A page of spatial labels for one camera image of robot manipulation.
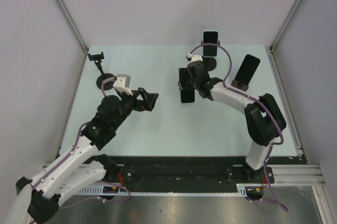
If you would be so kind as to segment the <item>black clamp phone stand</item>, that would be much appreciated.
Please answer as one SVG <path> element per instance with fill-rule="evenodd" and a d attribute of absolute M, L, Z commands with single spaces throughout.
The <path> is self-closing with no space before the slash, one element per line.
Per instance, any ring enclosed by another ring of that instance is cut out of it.
<path fill-rule="evenodd" d="M 215 57 L 217 56 L 217 46 L 203 46 L 203 63 L 208 72 L 213 71 L 217 66 Z"/>

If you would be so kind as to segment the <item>black round-base phone stand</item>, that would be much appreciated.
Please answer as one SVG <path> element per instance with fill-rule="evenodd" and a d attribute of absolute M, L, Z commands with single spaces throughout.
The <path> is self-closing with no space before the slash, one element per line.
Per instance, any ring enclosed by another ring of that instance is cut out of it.
<path fill-rule="evenodd" d="M 108 78 L 113 78 L 111 82 L 106 82 L 103 84 L 104 90 L 111 90 L 113 88 L 113 84 L 115 81 L 115 76 L 110 73 L 105 73 L 102 67 L 102 60 L 104 59 L 104 53 L 101 52 L 100 54 L 87 54 L 89 61 L 94 62 L 97 69 L 100 72 L 100 75 L 98 76 L 96 80 L 96 85 L 99 89 L 101 89 L 102 83 L 104 80 L 107 80 Z"/>

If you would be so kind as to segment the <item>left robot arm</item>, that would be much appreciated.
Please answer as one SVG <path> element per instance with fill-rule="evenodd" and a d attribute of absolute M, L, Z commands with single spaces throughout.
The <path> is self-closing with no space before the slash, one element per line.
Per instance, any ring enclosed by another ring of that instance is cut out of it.
<path fill-rule="evenodd" d="M 115 136 L 117 129 L 133 112 L 152 111 L 159 97 L 138 88 L 129 94 L 105 96 L 91 121 L 80 126 L 75 142 L 39 174 L 16 183 L 18 194 L 28 186 L 26 212 L 34 223 L 48 222 L 60 207 L 83 188 L 116 177 L 116 162 L 98 152 Z"/>

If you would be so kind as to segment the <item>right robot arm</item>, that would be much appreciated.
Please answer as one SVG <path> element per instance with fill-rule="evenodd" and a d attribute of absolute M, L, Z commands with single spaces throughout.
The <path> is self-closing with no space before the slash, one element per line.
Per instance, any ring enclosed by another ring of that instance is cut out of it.
<path fill-rule="evenodd" d="M 201 61 L 179 68 L 179 88 L 182 103 L 194 102 L 197 91 L 202 98 L 228 105 L 245 116 L 252 143 L 243 177 L 248 182 L 260 179 L 261 167 L 268 161 L 273 146 L 284 143 L 282 131 L 286 128 L 286 120 L 274 97 L 268 93 L 254 97 L 227 86 L 224 80 L 210 77 Z"/>

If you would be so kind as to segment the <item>wooden round-base phone stand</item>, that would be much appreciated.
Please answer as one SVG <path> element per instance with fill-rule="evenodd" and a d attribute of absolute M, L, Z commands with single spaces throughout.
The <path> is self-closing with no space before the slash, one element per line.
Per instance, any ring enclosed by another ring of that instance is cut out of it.
<path fill-rule="evenodd" d="M 246 92 L 249 88 L 249 85 L 243 84 L 243 83 L 237 81 L 236 79 L 232 80 L 231 86 L 236 88 L 236 89 L 242 90 L 244 92 Z"/>

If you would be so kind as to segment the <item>black phone leaning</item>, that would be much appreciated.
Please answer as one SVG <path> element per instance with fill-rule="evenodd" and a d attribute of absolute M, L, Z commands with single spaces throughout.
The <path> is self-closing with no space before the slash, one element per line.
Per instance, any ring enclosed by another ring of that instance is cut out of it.
<path fill-rule="evenodd" d="M 247 54 L 235 76 L 239 85 L 248 85 L 255 74 L 261 60 L 253 55 Z"/>

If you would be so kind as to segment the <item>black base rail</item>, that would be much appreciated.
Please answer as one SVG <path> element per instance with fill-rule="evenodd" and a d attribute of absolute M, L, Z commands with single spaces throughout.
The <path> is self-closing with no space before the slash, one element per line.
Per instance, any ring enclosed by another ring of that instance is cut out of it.
<path fill-rule="evenodd" d="M 238 184 L 274 183 L 271 168 L 254 171 L 243 157 L 113 157 L 133 193 L 207 194 L 236 192 Z"/>

